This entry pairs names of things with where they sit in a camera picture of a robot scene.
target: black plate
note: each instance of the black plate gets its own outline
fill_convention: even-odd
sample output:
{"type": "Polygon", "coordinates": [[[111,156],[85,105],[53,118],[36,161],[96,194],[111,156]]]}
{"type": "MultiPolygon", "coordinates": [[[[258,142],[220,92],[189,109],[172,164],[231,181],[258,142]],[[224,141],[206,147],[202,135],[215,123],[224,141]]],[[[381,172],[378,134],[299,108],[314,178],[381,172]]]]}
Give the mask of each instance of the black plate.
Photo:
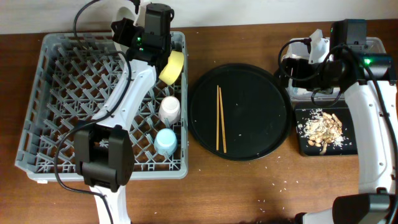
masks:
{"type": "MultiPolygon", "coordinates": [[[[316,106],[312,103],[299,103],[294,108],[294,114],[296,118],[296,130],[298,141],[300,143],[300,152],[304,156],[319,156],[320,149],[316,146],[308,145],[308,138],[303,138],[304,135],[303,129],[305,127],[305,123],[307,119],[309,119],[311,110],[317,110],[316,106]]],[[[328,114],[336,114],[337,118],[343,123],[343,134],[342,136],[347,139],[343,141],[343,145],[341,147],[334,146],[332,144],[328,145],[326,148],[326,153],[324,156],[336,156],[336,155],[355,155],[357,154],[357,147],[355,141],[355,132],[354,132],[354,124],[353,119],[351,118],[351,113],[349,112],[348,106],[344,101],[338,102],[332,108],[323,108],[323,112],[328,114]]]]}
{"type": "Polygon", "coordinates": [[[225,159],[246,161],[266,156],[289,135],[292,107],[286,90],[267,71],[228,64],[202,76],[189,92],[188,120],[199,143],[225,159]],[[216,151],[216,87],[221,87],[227,153],[216,151]]]}

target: wooden table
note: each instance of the wooden table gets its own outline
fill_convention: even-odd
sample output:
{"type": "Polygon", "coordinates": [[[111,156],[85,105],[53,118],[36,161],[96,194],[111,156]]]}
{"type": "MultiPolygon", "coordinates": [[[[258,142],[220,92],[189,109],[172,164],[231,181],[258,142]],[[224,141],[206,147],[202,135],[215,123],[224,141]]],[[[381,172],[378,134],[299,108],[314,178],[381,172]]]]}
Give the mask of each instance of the wooden table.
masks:
{"type": "MultiPolygon", "coordinates": [[[[288,40],[308,37],[315,29],[329,36],[330,25],[319,22],[176,30],[187,38],[192,85],[206,71],[225,63],[250,63],[274,72],[277,54],[288,40]]],[[[92,196],[68,192],[53,182],[38,184],[14,167],[44,35],[0,36],[0,220],[98,223],[92,196]]],[[[383,41],[398,68],[398,20],[368,22],[368,36],[383,41]]],[[[274,153],[249,162],[216,157],[192,135],[189,141],[186,178],[127,185],[127,209],[133,223],[265,223],[324,210],[337,196],[358,193],[357,156],[303,157],[295,131],[274,153]]],[[[68,184],[88,189],[82,182],[68,184]]]]}

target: cup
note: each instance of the cup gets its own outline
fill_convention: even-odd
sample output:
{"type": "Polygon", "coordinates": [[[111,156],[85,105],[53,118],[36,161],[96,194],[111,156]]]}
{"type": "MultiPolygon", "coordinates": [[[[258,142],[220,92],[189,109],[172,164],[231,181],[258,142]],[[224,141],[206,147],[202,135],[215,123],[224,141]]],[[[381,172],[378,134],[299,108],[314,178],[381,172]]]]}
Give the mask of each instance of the cup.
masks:
{"type": "Polygon", "coordinates": [[[156,135],[154,147],[160,155],[171,156],[177,150],[177,137],[174,131],[170,128],[160,130],[156,135]]]}
{"type": "Polygon", "coordinates": [[[159,119],[166,124],[165,119],[167,118],[169,125],[172,125],[180,120],[180,115],[181,109],[179,100],[174,96],[165,97],[160,103],[159,119]]]}

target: green light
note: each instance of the green light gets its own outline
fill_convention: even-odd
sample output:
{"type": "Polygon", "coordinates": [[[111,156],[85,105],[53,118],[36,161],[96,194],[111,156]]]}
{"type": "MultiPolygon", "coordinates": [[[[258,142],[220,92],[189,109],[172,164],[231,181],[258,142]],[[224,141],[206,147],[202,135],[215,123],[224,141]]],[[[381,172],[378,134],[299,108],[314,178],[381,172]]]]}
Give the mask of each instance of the green light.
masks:
{"type": "Polygon", "coordinates": [[[372,61],[371,61],[370,59],[368,59],[368,58],[364,59],[363,61],[365,62],[366,65],[369,65],[369,64],[372,62],[372,61]]]}

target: chopstick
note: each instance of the chopstick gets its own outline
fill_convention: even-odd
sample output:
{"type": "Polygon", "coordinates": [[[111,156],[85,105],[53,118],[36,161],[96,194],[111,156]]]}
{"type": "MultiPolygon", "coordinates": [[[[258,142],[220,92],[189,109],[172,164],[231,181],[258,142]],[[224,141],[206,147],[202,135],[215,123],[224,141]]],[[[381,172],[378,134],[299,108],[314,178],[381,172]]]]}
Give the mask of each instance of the chopstick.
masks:
{"type": "Polygon", "coordinates": [[[218,151],[220,140],[220,94],[218,91],[218,85],[217,85],[217,139],[216,139],[216,149],[218,151]]]}
{"type": "Polygon", "coordinates": [[[221,96],[221,87],[219,87],[219,89],[220,89],[220,108],[221,108],[221,128],[222,128],[222,130],[223,130],[223,146],[224,146],[224,153],[226,153],[223,97],[221,96]]]}

